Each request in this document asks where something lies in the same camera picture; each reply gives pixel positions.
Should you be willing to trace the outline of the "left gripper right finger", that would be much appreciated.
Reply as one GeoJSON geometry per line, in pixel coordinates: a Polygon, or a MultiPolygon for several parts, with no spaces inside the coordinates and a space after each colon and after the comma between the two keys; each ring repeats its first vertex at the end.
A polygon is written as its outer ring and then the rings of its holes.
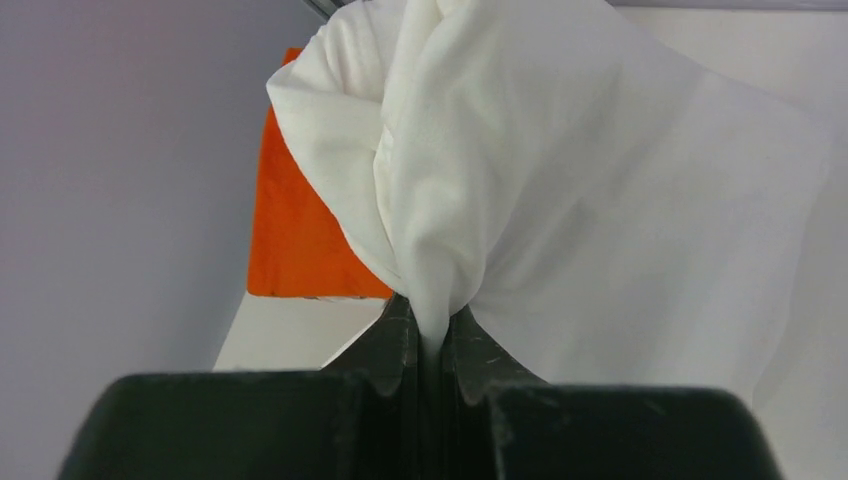
{"type": "Polygon", "coordinates": [[[709,388],[555,385],[469,309],[442,350],[449,479],[778,479],[759,424],[709,388]]]}

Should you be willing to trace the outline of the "white printed t-shirt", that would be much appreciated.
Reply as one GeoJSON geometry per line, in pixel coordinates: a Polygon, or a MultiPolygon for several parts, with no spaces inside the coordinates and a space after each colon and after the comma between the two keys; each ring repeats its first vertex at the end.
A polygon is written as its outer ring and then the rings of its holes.
{"type": "Polygon", "coordinates": [[[469,307],[537,376],[751,398],[831,131],[602,1],[356,2],[267,92],[428,355],[469,307]]]}

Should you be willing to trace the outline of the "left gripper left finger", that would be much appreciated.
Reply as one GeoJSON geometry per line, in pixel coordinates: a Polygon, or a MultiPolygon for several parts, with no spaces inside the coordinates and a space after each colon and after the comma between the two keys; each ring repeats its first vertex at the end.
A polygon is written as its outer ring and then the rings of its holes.
{"type": "Polygon", "coordinates": [[[63,479],[415,479],[418,329],[392,297],[318,370],[139,374],[93,405],[63,479]]]}

